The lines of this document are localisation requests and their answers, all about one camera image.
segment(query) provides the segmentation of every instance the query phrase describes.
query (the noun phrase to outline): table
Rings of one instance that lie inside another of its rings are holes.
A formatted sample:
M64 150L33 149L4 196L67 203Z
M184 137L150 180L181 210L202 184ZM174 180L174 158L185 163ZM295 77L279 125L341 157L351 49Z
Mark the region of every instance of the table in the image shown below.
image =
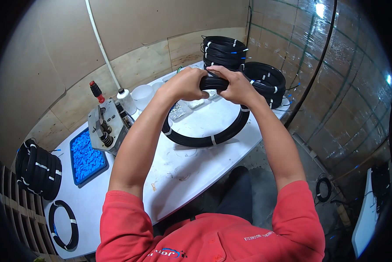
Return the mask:
M203 67L203 62L195 63ZM166 76L149 83L162 82ZM279 110L288 110L289 101L283 99ZM209 104L196 108L190 115L172 128L183 135L203 137L216 134L227 128L237 117L240 105L226 101L222 97L209 101ZM274 111L282 118L284 112ZM132 117L137 118L140 112ZM84 123L65 139L53 152L62 162L62 183L55 200L65 201L72 209L79 231L78 246L67 251L53 243L63 259L83 256L96 251L100 244L99 224L102 206L108 189L114 156L105 153L109 169L81 187L73 182L69 142L87 128ZM200 195L218 181L244 158L262 139L257 122L250 113L247 124L234 138L209 148L187 148L173 143L163 133L158 140L154 162L144 185L144 208L152 224L167 217L175 210ZM43 200L46 221L49 225L49 209L53 201ZM71 238L71 224L66 211L57 208L55 212L57 233L64 243Z

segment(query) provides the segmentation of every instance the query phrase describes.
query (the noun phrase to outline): floor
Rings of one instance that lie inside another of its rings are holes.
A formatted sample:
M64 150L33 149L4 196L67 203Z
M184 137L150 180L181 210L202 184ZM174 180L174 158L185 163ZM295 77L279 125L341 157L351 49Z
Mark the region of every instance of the floor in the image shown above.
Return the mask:
M295 144L297 145L304 166L310 190L313 193L313 196L315 196L316 183L323 171L298 143L295 142ZM236 166L239 165L243 165L249 169L251 176L253 192L253 225L272 230L272 215L277 201L277 189L273 173L267 161L263 142L256 145L256 147ZM214 212L220 203L224 191L223 185L227 180L228 175L229 174L226 174L222 177L217 183L188 203L183 209L189 213ZM320 187L320 191L323 195L327 195L327 187L324 184ZM333 197L340 200L340 197L337 196L334 191L332 192L330 199ZM318 203L316 205L316 211L326 235L326 256L323 261L329 261L340 238L337 230L342 228L343 224L337 212L336 204L330 204L329 201L324 204ZM160 222L160 226L163 223L171 223L168 219L169 218L166 218Z

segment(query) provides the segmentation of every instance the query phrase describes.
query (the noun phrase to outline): blue tray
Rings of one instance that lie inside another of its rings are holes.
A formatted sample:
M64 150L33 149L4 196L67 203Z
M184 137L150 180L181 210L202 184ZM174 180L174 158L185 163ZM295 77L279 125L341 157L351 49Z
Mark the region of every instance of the blue tray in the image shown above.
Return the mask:
M69 142L69 151L71 153L73 182L77 186L109 168L106 154L92 148L88 128Z

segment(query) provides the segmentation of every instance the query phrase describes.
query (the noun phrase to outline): red polo shirt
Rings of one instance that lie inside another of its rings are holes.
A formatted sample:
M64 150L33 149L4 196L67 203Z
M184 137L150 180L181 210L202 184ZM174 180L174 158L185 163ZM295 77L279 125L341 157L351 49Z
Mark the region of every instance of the red polo shirt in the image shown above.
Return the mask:
M108 261L321 261L324 233L305 181L277 195L273 231L233 215L205 213L152 236L142 201L109 191L100 221L98 262Z

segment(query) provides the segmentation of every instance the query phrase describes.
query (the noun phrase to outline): metal machine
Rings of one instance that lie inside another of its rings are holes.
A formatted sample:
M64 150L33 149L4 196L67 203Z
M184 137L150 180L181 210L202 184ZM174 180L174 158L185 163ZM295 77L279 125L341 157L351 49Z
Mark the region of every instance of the metal machine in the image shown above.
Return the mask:
M114 102L112 98L107 99L88 114L92 147L116 155L134 122L119 102Z

